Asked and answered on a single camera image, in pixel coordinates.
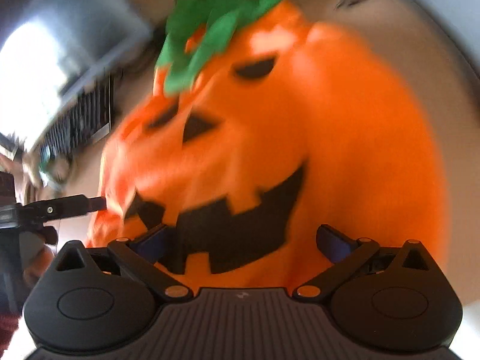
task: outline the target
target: orange fabric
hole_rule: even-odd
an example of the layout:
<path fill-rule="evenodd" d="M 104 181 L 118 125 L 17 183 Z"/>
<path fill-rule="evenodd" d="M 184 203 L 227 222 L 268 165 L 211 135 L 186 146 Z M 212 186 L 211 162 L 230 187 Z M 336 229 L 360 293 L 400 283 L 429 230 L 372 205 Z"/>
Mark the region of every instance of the orange fabric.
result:
<path fill-rule="evenodd" d="M 266 56 L 276 60 L 265 78 L 233 74 Z M 309 23 L 282 2 L 207 63 L 167 125 L 149 130 L 174 101 L 163 95 L 165 73 L 156 72 L 154 95 L 105 147 L 100 194 L 109 209 L 94 216 L 88 246 L 145 232 L 138 217 L 123 220 L 135 191 L 163 205 L 163 223 L 175 225 L 179 213 L 220 197 L 233 214 L 249 210 L 259 204 L 258 189 L 270 190 L 306 164 L 278 250 L 221 274 L 210 273 L 208 255 L 191 254 L 185 274 L 173 276 L 194 290 L 292 290 L 330 266 L 315 245 L 323 223 L 383 246 L 420 239 L 442 263 L 445 187 L 431 132 L 405 83 L 361 39 Z M 182 144 L 192 111 L 217 126 Z"/>

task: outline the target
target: white logo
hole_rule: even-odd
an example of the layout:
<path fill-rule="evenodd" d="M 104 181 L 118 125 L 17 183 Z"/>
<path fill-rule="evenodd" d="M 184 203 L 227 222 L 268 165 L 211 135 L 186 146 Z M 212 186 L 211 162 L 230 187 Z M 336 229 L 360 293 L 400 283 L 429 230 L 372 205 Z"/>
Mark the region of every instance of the white logo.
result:
<path fill-rule="evenodd" d="M 237 294 L 238 299 L 247 298 L 249 296 L 250 296 L 250 294 L 248 292 L 241 292 L 241 293 Z"/>

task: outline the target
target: screw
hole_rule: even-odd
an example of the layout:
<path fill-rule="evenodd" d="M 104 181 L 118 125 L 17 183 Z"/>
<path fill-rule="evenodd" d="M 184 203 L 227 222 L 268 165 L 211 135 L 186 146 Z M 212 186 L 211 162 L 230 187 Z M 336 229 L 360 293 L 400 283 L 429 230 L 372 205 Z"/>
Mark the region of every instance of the screw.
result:
<path fill-rule="evenodd" d="M 297 289 L 297 294 L 302 298 L 315 298 L 320 295 L 322 291 L 316 286 L 301 286 Z"/>
<path fill-rule="evenodd" d="M 184 298 L 188 295 L 188 288 L 184 286 L 170 286 L 165 290 L 165 295 L 170 298 Z"/>

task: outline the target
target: jack-o'-lantern face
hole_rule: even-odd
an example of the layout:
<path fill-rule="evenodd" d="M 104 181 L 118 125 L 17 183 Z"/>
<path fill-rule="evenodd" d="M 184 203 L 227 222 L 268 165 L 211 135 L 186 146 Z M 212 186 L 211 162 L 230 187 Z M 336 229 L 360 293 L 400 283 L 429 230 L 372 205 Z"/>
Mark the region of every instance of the jack-o'-lantern face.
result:
<path fill-rule="evenodd" d="M 280 3 L 193 87 L 154 95 L 110 138 L 90 246 L 160 223 L 159 268 L 198 287 L 287 287 L 329 263 L 318 226 L 442 248 L 442 183 L 411 95 L 356 38 Z"/>

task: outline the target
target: green object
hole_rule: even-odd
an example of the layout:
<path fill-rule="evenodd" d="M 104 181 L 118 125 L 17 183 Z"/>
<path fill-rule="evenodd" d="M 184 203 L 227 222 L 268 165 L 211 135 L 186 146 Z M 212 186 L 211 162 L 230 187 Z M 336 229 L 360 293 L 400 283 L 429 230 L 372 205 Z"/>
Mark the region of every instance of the green object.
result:
<path fill-rule="evenodd" d="M 170 65 L 163 91 L 174 95 L 190 88 L 202 67 L 223 52 L 235 31 L 258 20 L 282 0 L 177 0 L 166 21 L 166 40 L 157 66 Z M 187 40 L 202 25 L 206 33 L 192 52 Z"/>

